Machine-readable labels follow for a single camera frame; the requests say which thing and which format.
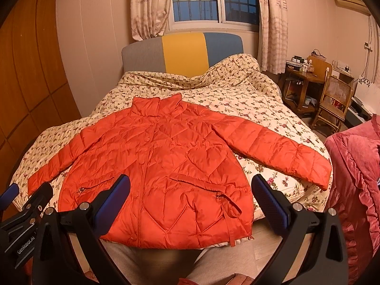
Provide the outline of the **floral curtain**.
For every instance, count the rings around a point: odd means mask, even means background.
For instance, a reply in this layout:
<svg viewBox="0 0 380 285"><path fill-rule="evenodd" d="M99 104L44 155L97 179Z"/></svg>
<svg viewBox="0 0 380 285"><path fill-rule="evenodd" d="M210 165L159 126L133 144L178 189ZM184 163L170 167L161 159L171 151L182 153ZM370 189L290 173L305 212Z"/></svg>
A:
<svg viewBox="0 0 380 285"><path fill-rule="evenodd" d="M288 48L287 0L258 0L260 7L258 61L263 71L285 71Z"/></svg>
<svg viewBox="0 0 380 285"><path fill-rule="evenodd" d="M131 34L136 41L143 41L164 34L171 0L131 0Z"/></svg>

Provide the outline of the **right floral curtain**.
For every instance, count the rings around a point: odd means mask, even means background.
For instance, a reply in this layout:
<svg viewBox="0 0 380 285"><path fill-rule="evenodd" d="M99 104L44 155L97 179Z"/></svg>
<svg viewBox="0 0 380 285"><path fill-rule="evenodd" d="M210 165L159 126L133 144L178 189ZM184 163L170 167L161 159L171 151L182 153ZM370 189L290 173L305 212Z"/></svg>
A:
<svg viewBox="0 0 380 285"><path fill-rule="evenodd" d="M287 0L258 0L260 7L258 61L263 71L285 71L288 48Z"/></svg>

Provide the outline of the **wooden desk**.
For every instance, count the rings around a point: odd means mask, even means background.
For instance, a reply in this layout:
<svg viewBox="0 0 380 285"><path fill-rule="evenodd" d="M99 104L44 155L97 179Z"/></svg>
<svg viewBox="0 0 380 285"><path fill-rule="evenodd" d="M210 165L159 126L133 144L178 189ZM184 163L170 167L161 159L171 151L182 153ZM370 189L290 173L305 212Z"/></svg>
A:
<svg viewBox="0 0 380 285"><path fill-rule="evenodd" d="M309 56L308 64L287 61L283 79L282 100L296 115L314 114L326 80L332 73L332 64Z"/></svg>

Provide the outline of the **left floral curtain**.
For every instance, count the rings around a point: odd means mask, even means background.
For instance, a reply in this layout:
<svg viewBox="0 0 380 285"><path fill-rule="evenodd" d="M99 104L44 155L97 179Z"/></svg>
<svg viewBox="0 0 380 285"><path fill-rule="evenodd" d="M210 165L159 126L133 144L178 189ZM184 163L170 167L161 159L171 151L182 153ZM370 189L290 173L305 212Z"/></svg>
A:
<svg viewBox="0 0 380 285"><path fill-rule="evenodd" d="M131 0L131 34L136 41L143 41L164 34L171 0Z"/></svg>

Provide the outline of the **wooden wardrobe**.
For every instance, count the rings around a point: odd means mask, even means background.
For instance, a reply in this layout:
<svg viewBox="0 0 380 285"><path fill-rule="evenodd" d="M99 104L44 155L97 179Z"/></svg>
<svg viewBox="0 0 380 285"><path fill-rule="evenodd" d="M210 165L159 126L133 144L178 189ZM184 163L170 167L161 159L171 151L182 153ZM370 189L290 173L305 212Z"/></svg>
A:
<svg viewBox="0 0 380 285"><path fill-rule="evenodd" d="M1 15L1 189L45 129L80 118L66 78L56 0L12 0Z"/></svg>

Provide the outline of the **orange quilted down jacket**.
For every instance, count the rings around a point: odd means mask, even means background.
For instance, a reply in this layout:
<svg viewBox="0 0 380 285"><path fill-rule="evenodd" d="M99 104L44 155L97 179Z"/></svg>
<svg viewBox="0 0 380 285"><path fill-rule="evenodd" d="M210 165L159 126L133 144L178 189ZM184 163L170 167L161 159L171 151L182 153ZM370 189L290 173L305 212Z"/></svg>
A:
<svg viewBox="0 0 380 285"><path fill-rule="evenodd" d="M328 188L332 167L317 151L176 94L134 98L86 127L28 179L28 190L65 173L58 209L67 211L126 175L130 193L106 240L138 248L235 245L251 236L254 219L238 155Z"/></svg>

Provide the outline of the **wooden rattan chair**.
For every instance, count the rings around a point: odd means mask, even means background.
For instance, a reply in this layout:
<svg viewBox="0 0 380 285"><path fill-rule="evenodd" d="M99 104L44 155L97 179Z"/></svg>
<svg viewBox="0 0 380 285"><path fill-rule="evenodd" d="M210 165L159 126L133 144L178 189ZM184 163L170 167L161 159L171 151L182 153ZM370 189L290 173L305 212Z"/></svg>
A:
<svg viewBox="0 0 380 285"><path fill-rule="evenodd" d="M326 79L319 107L312 121L310 128L314 129L318 122L328 125L334 133L338 133L352 99L352 87L337 79L329 76Z"/></svg>

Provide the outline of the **floral bed quilt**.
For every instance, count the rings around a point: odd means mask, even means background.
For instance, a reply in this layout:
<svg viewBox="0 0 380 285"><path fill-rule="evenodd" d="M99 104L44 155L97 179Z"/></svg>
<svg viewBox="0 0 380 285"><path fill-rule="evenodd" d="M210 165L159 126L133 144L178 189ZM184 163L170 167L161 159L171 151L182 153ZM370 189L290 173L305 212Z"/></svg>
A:
<svg viewBox="0 0 380 285"><path fill-rule="evenodd" d="M166 99L176 94L181 95L185 102L229 116L238 116L266 127L310 147L330 162L330 156L321 140L286 108L278 86L262 74L257 60L249 54L241 53L223 59L204 74L194 77L148 71L126 72L90 116L51 127L38 136L12 178L12 182L19 186L15 206L23 208L34 193L28 190L28 179L83 129L112 113L131 107L134 98ZM257 160L242 155L238 155L237 160L250 187L253 176L260 174L271 188L283 192L289 201L299 202L305 208L317 212L325 208L332 183L332 171L328 188L322 190L313 183L266 167ZM59 193L64 178L65 173L61 173L54 180L48 181L53 189L49 205L58 211ZM253 202L254 222L263 217L263 212L254 198Z"/></svg>

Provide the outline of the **wall air conditioner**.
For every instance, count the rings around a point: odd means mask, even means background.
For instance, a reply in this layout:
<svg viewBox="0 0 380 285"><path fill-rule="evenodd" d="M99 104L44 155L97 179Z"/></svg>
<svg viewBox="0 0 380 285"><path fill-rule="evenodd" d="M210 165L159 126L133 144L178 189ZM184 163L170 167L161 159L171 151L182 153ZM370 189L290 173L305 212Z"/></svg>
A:
<svg viewBox="0 0 380 285"><path fill-rule="evenodd" d="M362 0L335 0L336 5L341 8L353 10L365 15L371 15L368 7Z"/></svg>

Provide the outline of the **grey yellow blue headboard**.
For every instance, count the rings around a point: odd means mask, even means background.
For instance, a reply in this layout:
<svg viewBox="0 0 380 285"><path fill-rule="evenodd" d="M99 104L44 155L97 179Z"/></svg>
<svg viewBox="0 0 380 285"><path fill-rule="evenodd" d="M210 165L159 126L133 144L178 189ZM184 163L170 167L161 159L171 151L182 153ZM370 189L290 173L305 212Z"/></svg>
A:
<svg viewBox="0 0 380 285"><path fill-rule="evenodd" d="M122 49L122 62L125 72L149 71L193 77L239 53L243 53L243 42L238 35L186 32L130 44Z"/></svg>

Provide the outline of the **pink velvet blanket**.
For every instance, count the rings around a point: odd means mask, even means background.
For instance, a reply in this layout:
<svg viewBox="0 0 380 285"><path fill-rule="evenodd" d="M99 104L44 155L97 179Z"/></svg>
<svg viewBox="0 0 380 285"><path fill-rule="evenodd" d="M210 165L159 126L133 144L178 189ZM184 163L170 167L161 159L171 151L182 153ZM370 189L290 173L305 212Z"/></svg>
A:
<svg viewBox="0 0 380 285"><path fill-rule="evenodd" d="M337 211L354 284L379 249L379 115L325 141L333 167L327 208Z"/></svg>

